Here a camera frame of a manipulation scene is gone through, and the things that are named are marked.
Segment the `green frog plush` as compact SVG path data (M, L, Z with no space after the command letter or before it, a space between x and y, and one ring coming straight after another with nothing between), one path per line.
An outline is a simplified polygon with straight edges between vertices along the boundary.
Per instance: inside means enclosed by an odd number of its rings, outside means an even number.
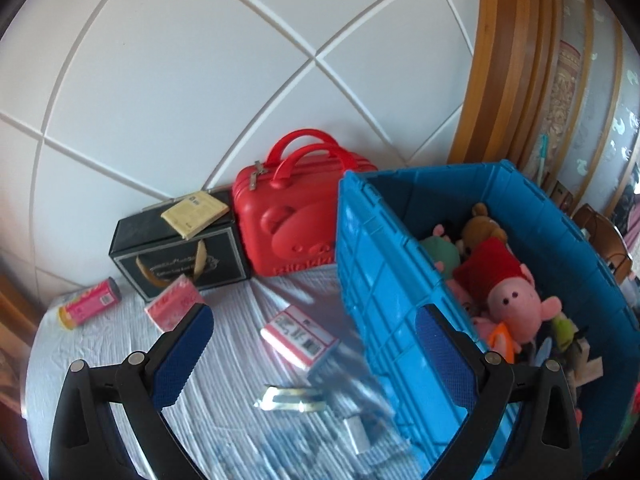
M575 323L563 312L552 318L551 327L555 347L560 353L564 353L568 348L570 348L578 329Z

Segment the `pink tissue pack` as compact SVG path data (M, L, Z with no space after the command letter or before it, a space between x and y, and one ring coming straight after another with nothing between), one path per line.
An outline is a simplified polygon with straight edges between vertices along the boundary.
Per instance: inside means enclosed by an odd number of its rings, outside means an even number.
M182 321L193 306L203 302L201 293L182 274L145 308L145 313L159 330L167 333Z

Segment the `white medicine box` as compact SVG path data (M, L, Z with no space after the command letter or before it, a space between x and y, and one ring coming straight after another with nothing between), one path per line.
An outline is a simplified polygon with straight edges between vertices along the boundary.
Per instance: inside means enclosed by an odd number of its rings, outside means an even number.
M349 416L343 420L343 425L354 452L357 455L367 453L371 448L371 442L361 416Z

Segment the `brown bear plush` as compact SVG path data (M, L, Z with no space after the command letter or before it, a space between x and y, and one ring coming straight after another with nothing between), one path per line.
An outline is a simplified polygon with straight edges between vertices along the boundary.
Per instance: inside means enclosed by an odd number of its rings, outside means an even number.
M480 243L491 237L495 237L503 244L508 241L506 231L491 218L487 206L484 203L477 203L472 207L471 218L465 223L460 240L457 241L460 255L463 257L471 255Z

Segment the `orange plush toy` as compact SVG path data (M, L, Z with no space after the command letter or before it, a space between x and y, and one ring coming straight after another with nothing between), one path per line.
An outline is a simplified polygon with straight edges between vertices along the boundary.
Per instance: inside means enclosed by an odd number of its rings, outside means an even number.
M493 352L499 353L509 364L516 362L516 357L522 351L522 346L517 342L505 322L497 324L487 338L487 344Z

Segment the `silver foil pouch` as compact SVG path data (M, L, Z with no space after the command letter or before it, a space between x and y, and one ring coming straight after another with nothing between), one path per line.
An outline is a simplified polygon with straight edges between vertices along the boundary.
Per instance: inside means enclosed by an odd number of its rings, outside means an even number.
M322 391L316 388L267 386L264 393L255 401L254 407L264 412L314 413L326 408L326 399Z

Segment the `pink yellow tube box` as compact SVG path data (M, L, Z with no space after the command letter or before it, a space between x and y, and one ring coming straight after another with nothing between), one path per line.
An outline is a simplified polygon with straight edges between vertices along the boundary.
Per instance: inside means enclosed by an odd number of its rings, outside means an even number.
M66 330L73 330L121 301L122 293L114 278L107 278L62 304L58 308L58 320Z

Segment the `pink pig plush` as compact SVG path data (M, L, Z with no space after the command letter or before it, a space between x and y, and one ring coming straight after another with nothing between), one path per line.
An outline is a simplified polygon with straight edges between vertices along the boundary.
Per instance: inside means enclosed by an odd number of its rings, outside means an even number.
M562 311L558 297L540 298L532 272L497 237L478 244L452 277L486 308L491 322L506 326L515 352L535 339L543 322Z

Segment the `blue plastic storage crate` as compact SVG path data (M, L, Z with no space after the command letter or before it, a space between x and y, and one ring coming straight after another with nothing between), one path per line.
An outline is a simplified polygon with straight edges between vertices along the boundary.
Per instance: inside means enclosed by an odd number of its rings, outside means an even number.
M532 271L585 331L602 376L578 396L582 469L613 454L639 376L639 325L613 275L576 224L510 162L348 172L338 188L336 260L342 300L399 433L427 472L465 412L416 342L416 310L434 304L457 330L472 324L421 247L445 220L484 204Z

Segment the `green plush toy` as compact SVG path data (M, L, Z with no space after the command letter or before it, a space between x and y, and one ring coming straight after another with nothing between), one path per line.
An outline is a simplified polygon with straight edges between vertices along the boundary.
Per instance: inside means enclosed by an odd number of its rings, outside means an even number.
M434 262L445 280L450 280L454 270L461 264L461 256L457 246L450 240L441 224L434 226L431 236L420 241L420 245Z

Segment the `rolled patterned carpet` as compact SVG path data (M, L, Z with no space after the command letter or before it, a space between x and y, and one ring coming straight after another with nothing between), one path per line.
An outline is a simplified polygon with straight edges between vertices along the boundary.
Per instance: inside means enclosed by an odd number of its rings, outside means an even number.
M552 165L565 136L581 70L580 52L567 42L561 41L547 115L542 123L542 133L547 136L547 167Z

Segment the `pink white pack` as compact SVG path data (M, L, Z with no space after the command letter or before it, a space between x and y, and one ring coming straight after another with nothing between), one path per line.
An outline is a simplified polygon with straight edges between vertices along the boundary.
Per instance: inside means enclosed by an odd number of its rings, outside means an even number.
M340 344L337 337L296 306L278 312L259 333L279 356L305 373Z

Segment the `red bear suitcase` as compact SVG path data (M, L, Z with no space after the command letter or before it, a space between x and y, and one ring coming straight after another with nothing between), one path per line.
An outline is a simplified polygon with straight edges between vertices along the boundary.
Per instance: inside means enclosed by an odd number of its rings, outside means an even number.
M338 182L376 167L329 133L294 130L232 184L233 208L253 272L277 276L335 261Z

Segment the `white striped bed sheet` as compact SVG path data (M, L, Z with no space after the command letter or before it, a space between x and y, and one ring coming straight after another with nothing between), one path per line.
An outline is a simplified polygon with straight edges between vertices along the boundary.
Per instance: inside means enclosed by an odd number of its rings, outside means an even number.
M164 415L203 474L211 479L416 479L421 468L393 423L390 402L363 359L362 344L341 302L334 266L280 278L252 278L209 290L212 338L178 401ZM288 364L260 336L278 311L296 306L340 344L311 372ZM50 310L37 330L26 374L29 442L49 468L53 419L70 363L122 362L157 340L157 327L131 290L122 302L77 330ZM254 407L267 386L322 391L314 413ZM360 415L371 442L357 455L343 420Z

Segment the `wooden chair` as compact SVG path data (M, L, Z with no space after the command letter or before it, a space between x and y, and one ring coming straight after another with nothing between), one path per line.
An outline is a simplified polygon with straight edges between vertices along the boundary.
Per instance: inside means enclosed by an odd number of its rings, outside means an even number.
M572 219L611 271L616 283L623 284L631 274L632 259L620 231L588 204L577 209Z

